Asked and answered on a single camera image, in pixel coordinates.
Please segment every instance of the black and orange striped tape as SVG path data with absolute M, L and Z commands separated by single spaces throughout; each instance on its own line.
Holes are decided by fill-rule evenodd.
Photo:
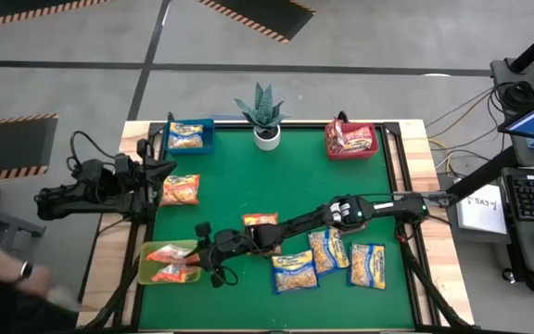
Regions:
M 53 118 L 55 119 L 59 118 L 59 115 L 56 113 L 48 113 L 48 114 L 37 114 L 37 115 L 24 116 L 24 117 L 12 117 L 12 118 L 0 119 L 0 124 L 12 123 L 12 122 L 38 121 L 38 120 L 46 120 L 46 119 L 53 119 Z
M 12 178 L 18 178 L 18 177 L 26 177 L 26 176 L 34 176 L 34 175 L 42 175 L 46 173 L 47 170 L 48 170 L 48 166 L 32 166 L 32 167 L 14 168 L 11 170 L 3 170 L 3 171 L 0 171 L 0 180 L 6 180 L 6 179 L 12 179 Z
M 288 44 L 289 43 L 289 38 L 291 38 L 291 36 L 289 38 L 287 38 L 282 33 L 273 31 L 273 30 L 269 29 L 268 27 L 264 26 L 263 24 L 260 24 L 260 23 L 256 22 L 255 20 L 249 19 L 248 17 L 245 17 L 244 15 L 241 15 L 241 14 L 237 13 L 236 11 L 234 11 L 231 8 L 223 6 L 222 4 L 219 4 L 219 3 L 217 3 L 217 2 L 215 2 L 213 0 L 198 0 L 198 2 L 201 5 L 205 5 L 205 6 L 208 6 L 209 8 L 211 8 L 213 10 L 216 10 L 220 14 L 224 14 L 225 16 L 227 16 L 230 19 L 234 19 L 237 22 L 246 25 L 247 27 L 249 27 L 252 30 L 255 30 L 257 32 L 260 32 L 260 33 L 264 34 L 265 36 L 273 38 L 275 41 L 277 41 L 279 43 L 282 43 L 282 44 Z M 315 11 L 313 9 L 311 9 L 311 8 L 309 8 L 307 6 L 301 5 L 301 4 L 299 4 L 299 3 L 295 2 L 295 1 L 290 1 L 289 5 L 290 4 L 294 4 L 296 6 L 299 6 L 299 7 L 302 7 L 304 9 L 308 10 L 311 13 L 311 15 L 313 15 L 315 13 Z
M 68 10 L 72 10 L 76 8 L 82 8 L 85 6 L 102 4 L 107 1 L 110 1 L 110 0 L 79 0 L 79 1 L 76 0 L 76 1 L 68 2 L 67 4 L 62 4 L 58 6 L 50 6 L 50 7 L 45 7 L 41 9 L 35 9 L 35 10 L 25 11 L 25 12 L 16 13 L 16 14 L 10 14 L 10 15 L 0 17 L 0 24 L 16 22 L 16 21 L 21 21 L 25 19 L 38 18 L 44 15 L 60 13 L 60 12 L 64 12 L 64 11 L 68 11 Z

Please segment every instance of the person's arm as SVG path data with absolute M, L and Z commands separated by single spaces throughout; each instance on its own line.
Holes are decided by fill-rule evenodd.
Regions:
M 20 274 L 24 262 L 16 260 L 0 250 L 0 282 L 13 283 Z M 18 290 L 46 298 L 46 293 L 51 288 L 51 271 L 47 267 L 35 265 L 30 277 L 20 281 Z

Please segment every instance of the white pot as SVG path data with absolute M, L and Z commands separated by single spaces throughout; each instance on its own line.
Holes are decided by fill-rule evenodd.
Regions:
M 260 127 L 255 126 L 252 129 L 252 133 L 255 135 L 255 144 L 257 144 L 257 147 L 262 150 L 272 150 L 274 148 L 277 148 L 279 145 L 279 138 L 282 134 L 282 129 L 277 125 L 277 135 L 271 139 L 263 139 L 257 135 L 257 132 L 260 131 Z

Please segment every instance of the plastic bin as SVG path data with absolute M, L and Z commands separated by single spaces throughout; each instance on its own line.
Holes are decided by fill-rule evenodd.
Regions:
M 141 246 L 139 254 L 139 271 L 137 273 L 137 282 L 141 285 L 151 284 L 178 284 L 176 282 L 154 282 L 152 277 L 162 268 L 167 266 L 165 263 L 156 261 L 147 261 L 146 257 L 153 251 L 157 251 L 162 247 L 172 244 L 183 248 L 194 249 L 197 246 L 196 240 L 176 240 L 176 241 L 152 241 L 146 242 Z M 193 283 L 199 281 L 201 278 L 201 268 L 191 275 L 185 283 Z
M 179 122 L 187 125 L 203 125 L 203 148 L 168 148 L 168 138 L 170 136 L 170 129 L 172 122 Z M 199 120 L 169 120 L 166 122 L 164 128 L 164 150 L 172 155 L 182 154 L 211 154 L 213 153 L 213 136 L 215 134 L 215 123 L 213 119 L 199 119 Z
M 333 153 L 327 143 L 329 138 L 327 137 L 327 129 L 329 129 L 332 124 L 327 124 L 324 130 L 324 149 L 326 149 L 326 154 L 329 156 L 329 159 L 332 161 L 335 160 L 349 160 L 349 159 L 367 159 L 375 155 L 378 151 L 378 140 L 376 139 L 376 129 L 372 123 L 363 123 L 363 122 L 343 122 L 341 123 L 341 132 L 348 133 L 360 129 L 361 127 L 367 126 L 370 129 L 372 134 L 372 145 L 370 149 L 366 149 L 358 152 L 349 152 L 349 153 Z

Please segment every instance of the succulent plant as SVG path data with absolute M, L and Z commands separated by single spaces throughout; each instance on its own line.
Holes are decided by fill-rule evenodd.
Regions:
M 235 102 L 242 109 L 242 114 L 247 121 L 261 128 L 264 135 L 277 135 L 277 125 L 287 116 L 279 113 L 279 108 L 284 101 L 273 105 L 271 85 L 263 91 L 261 85 L 257 83 L 255 87 L 255 108 L 247 106 L 243 101 L 235 98 Z

